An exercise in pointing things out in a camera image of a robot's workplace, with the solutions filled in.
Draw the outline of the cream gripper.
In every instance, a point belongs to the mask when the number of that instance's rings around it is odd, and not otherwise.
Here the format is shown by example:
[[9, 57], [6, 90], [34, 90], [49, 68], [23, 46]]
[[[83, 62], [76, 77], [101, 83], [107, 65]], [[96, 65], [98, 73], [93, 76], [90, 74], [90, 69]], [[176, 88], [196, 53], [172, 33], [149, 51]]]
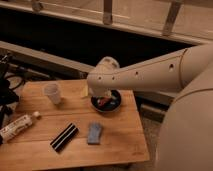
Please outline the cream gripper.
[[86, 85], [81, 92], [81, 97], [86, 98], [89, 94], [92, 97], [110, 97], [111, 91], [93, 87], [88, 88], [88, 85]]

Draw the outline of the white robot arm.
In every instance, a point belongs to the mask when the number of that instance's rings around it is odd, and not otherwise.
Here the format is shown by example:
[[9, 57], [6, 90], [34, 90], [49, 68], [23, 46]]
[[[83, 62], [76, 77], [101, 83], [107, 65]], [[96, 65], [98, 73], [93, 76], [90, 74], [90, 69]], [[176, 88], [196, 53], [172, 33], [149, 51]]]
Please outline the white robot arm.
[[127, 67], [104, 57], [87, 76], [89, 94], [175, 92], [159, 132], [155, 171], [213, 171], [213, 43]]

